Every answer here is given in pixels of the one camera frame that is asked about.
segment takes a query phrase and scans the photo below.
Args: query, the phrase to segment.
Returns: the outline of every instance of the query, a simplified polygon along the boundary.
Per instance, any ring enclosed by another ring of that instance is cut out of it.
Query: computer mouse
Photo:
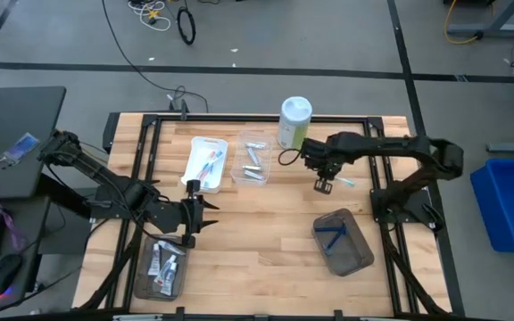
[[[5,255],[0,259],[0,295],[13,283],[21,263],[22,259],[19,254]]]

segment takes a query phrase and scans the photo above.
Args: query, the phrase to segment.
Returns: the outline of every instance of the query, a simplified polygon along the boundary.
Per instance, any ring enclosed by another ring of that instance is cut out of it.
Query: white tray
[[[198,179],[203,165],[208,162],[211,152],[221,152],[221,156],[213,162],[213,169],[201,183],[201,191],[206,193],[217,193],[221,187],[221,177],[228,158],[228,142],[223,139],[194,137],[192,139],[192,151],[187,160],[186,173],[181,178],[182,184],[190,179]]]

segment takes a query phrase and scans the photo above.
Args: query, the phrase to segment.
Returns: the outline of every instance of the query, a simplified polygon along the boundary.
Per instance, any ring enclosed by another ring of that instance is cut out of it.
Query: desk
[[[65,93],[58,86],[0,88],[0,156],[28,132],[44,142],[57,124]],[[31,152],[17,166],[0,170],[0,199],[32,196],[42,168]]]
[[[41,233],[43,233],[46,214],[50,204],[51,201],[49,197],[46,196],[2,202],[2,205],[4,205],[14,217],[13,222],[15,226],[27,238],[26,244],[37,240]],[[4,227],[4,234],[0,240],[0,259],[7,254],[16,252],[13,248],[11,234],[8,231],[9,230]],[[25,292],[33,285],[39,265],[37,250],[38,243],[21,254],[23,263],[21,264],[17,276],[13,279],[11,290],[0,296],[0,307],[22,299]]]
[[[54,130],[65,92],[64,87],[58,86],[0,88],[0,156],[27,132],[44,142]],[[10,211],[27,244],[41,235],[51,202],[83,216],[89,212],[70,191],[41,174],[43,163],[37,160],[37,151],[38,148],[30,152],[14,167],[0,167],[0,202]],[[0,242],[0,259],[16,252],[6,227]],[[0,307],[22,298],[33,285],[40,260],[38,246],[36,243],[22,254],[21,270],[11,290],[0,297]]]
[[[120,115],[109,159],[109,169],[119,175],[130,175],[142,116]],[[383,117],[383,121],[387,136],[409,134],[404,117]],[[278,165],[278,146],[264,187],[237,187],[233,182],[229,171],[239,131],[264,131],[275,136],[277,127],[275,122],[163,121],[153,179],[160,180],[156,187],[172,200],[185,195],[179,179],[186,169],[192,137],[216,137],[229,142],[222,188],[217,194],[206,195],[208,202],[221,210],[206,210],[204,218],[217,219],[219,223],[196,235],[197,245],[190,254],[182,296],[173,302],[133,298],[131,312],[174,313],[176,307],[185,307],[187,314],[332,316],[335,309],[341,309],[345,316],[393,314],[382,241],[371,216],[368,158],[345,165],[340,174],[353,180],[354,188],[336,181],[330,195],[313,191],[316,174],[307,170],[302,160],[289,167]],[[308,136],[324,141],[343,130],[362,133],[361,126],[339,123],[336,118],[333,123],[311,124]],[[150,150],[151,140],[152,130],[145,151]],[[403,179],[417,169],[412,159],[390,161],[395,179]],[[141,163],[143,177],[147,156]],[[385,184],[383,165],[379,167],[380,180]],[[328,272],[311,235],[315,218],[340,208],[353,213],[375,255],[373,265],[346,277]],[[158,232],[151,225],[146,228]],[[119,229],[120,222],[111,220],[90,240],[73,307],[84,303],[111,269]],[[404,225],[404,230],[416,277],[442,308],[451,310],[433,234],[420,224]],[[407,311],[406,291],[401,275],[396,275]],[[115,306],[121,304],[125,279],[123,273]]]

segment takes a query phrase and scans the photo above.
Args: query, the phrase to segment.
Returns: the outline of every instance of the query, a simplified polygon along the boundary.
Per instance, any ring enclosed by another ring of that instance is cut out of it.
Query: small tube
[[[266,145],[265,143],[252,143],[252,142],[245,143],[245,147],[258,149],[260,151],[265,149],[265,145]]]
[[[166,242],[166,241],[158,241],[158,244],[160,244],[160,246],[166,250],[166,251],[170,251],[174,254],[178,254],[178,255],[184,255],[185,253],[180,250],[179,248],[175,247],[174,245]]]
[[[160,244],[155,243],[152,250],[152,262],[148,268],[149,276],[157,276],[160,273]]]
[[[171,264],[176,261],[176,255],[172,254],[171,257],[164,263],[164,266],[162,267],[162,270],[158,273],[156,278],[153,280],[154,283],[158,284],[159,286],[163,285],[164,276],[166,273],[168,273],[168,270],[171,268]]]
[[[176,270],[178,269],[178,263],[172,263],[168,272],[164,276],[164,283],[162,284],[162,289],[160,292],[164,295],[171,296],[171,288],[174,285],[174,280],[176,279]]]
[[[252,178],[255,178],[255,179],[259,179],[259,180],[265,180],[265,177],[259,175],[259,174],[255,174],[253,173],[251,170],[245,170],[244,173],[248,176],[248,177],[252,177]]]
[[[255,166],[260,166],[261,165],[261,162],[259,161],[259,158],[255,154],[253,149],[247,148],[247,153],[249,153],[249,157],[251,157],[251,161],[253,161],[253,164],[255,164]]]
[[[253,166],[253,165],[244,165],[243,169],[253,170],[253,171],[262,171],[261,166]]]

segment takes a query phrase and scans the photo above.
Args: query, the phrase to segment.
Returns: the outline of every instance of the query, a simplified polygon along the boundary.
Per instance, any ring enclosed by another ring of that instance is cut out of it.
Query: white container
[[[271,148],[274,142],[275,138],[273,136],[260,132],[242,131],[237,135],[236,157],[231,168],[231,177],[236,181],[236,184],[263,186],[267,183],[270,172]],[[254,171],[254,173],[263,177],[263,179],[256,179],[245,174],[243,166],[255,166],[247,151],[247,143],[262,145],[261,149],[252,148],[252,150],[259,159],[261,167],[261,171]]]
[[[278,144],[284,149],[301,149],[312,117],[312,105],[304,97],[289,97],[281,106]]]
[[[219,153],[220,156],[211,163],[212,169],[209,174],[202,179],[200,190],[206,193],[217,193],[221,188],[221,177],[228,158],[228,142],[223,139],[194,137],[192,139],[192,151],[187,160],[186,173],[181,178],[182,184],[186,185],[190,179],[200,179],[199,175],[203,167],[211,159],[212,153]]]

